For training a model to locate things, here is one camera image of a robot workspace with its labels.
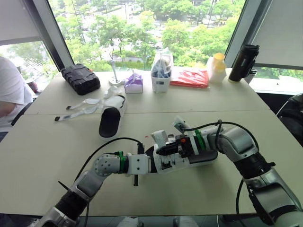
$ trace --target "black thermos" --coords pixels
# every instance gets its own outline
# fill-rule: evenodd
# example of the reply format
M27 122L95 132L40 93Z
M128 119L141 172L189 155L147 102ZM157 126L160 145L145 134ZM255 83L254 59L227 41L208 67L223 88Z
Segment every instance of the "black thermos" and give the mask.
M259 46L243 45L233 63L232 71L228 80L232 83L239 83L250 73L251 68L255 64L256 56L259 53Z

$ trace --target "black tool case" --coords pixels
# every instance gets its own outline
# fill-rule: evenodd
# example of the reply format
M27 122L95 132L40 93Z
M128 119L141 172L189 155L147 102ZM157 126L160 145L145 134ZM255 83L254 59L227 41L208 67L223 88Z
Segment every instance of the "black tool case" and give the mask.
M66 67L61 70L61 73L64 79L80 96L100 87L99 78L82 64Z

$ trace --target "white bottle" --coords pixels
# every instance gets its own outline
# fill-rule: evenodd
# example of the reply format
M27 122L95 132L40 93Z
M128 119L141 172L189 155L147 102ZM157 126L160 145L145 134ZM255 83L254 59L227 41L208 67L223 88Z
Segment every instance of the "white bottle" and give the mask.
M207 73L210 83L222 83L226 77L226 65L224 63L225 55L222 53L215 53L207 61Z

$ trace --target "red bag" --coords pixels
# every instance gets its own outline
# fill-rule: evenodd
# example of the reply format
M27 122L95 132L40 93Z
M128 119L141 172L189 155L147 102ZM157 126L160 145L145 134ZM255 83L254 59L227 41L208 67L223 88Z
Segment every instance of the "red bag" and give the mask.
M186 69L179 73L177 77L171 78L171 85L183 87L208 87L207 70Z

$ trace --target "person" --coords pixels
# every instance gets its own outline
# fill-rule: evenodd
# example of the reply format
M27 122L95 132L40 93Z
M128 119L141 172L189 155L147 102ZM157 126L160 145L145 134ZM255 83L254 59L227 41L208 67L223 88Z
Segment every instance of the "person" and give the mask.
M17 114L32 101L32 92L16 66L0 56L0 142Z

